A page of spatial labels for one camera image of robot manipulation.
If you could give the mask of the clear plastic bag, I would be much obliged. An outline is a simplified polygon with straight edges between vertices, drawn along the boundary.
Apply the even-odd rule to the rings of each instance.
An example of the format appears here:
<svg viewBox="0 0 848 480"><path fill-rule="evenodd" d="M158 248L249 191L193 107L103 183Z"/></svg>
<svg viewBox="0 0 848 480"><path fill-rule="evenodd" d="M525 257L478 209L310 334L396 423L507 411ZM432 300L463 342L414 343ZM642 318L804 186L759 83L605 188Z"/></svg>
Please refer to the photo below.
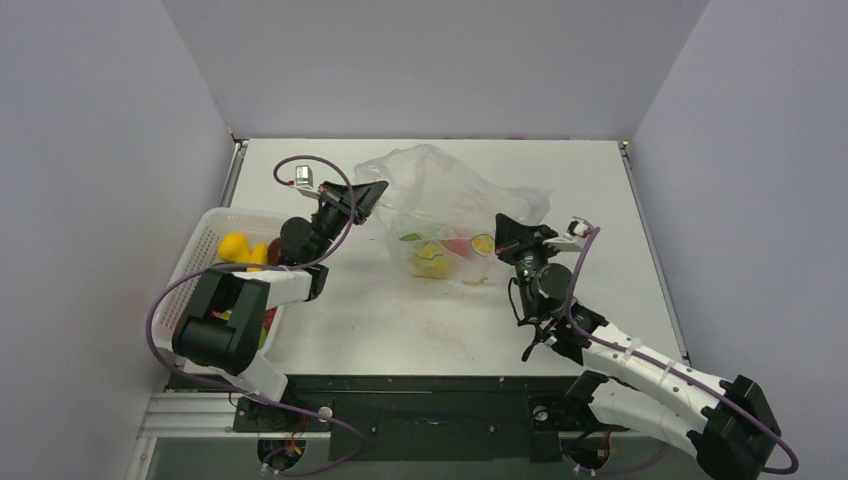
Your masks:
<svg viewBox="0 0 848 480"><path fill-rule="evenodd" d="M550 209L550 190L489 182L431 144L395 149L356 165L354 174L361 183L389 182L374 212L392 265L412 277L413 255L443 254L453 269L445 281L482 285L490 281L497 262L495 215L536 224ZM466 259L445 250L440 241L452 238L467 238L474 256Z"/></svg>

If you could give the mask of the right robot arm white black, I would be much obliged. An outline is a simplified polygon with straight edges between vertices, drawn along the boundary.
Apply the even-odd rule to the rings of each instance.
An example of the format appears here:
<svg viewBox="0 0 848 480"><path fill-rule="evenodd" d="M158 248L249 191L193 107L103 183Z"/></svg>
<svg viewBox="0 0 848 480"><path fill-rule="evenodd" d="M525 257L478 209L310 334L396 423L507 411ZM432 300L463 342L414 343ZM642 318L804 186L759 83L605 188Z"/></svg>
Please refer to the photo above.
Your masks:
<svg viewBox="0 0 848 480"><path fill-rule="evenodd" d="M564 233L495 216L494 254L514 275L517 324L533 339L522 358L544 345L583 367L564 400L578 427L620 426L690 455L712 479L792 474L799 461L782 441L762 388L743 375L728 380L701 372L647 346L580 302L577 281L598 228L573 218ZM784 469L768 467L775 449Z"/></svg>

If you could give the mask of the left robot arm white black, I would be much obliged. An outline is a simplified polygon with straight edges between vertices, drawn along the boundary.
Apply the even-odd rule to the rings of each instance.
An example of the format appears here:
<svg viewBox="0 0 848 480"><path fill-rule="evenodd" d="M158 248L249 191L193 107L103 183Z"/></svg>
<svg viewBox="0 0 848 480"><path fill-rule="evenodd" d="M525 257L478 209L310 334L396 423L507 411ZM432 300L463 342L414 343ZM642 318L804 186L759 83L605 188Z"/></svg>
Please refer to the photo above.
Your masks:
<svg viewBox="0 0 848 480"><path fill-rule="evenodd" d="M369 218L388 186L380 180L352 187L324 182L316 189L301 188L302 195L316 199L317 210L310 218L280 222L278 253L270 268L206 269L178 318L172 352L215 370L240 390L264 397L258 413L272 429L291 427L299 405L285 394L286 375L266 357L277 333L266 314L321 294L329 273L323 260L334 241L350 225Z"/></svg>

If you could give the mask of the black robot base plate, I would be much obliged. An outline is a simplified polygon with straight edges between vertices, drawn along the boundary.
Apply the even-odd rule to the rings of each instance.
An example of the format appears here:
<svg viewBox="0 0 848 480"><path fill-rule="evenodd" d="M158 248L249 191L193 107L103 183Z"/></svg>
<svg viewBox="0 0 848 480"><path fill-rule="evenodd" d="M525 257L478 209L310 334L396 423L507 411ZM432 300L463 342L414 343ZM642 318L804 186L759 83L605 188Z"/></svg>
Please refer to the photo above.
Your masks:
<svg viewBox="0 0 848 480"><path fill-rule="evenodd" d="M574 376L296 375L283 402L339 418L367 441L360 461L532 463L601 467L616 427L599 423Z"/></svg>

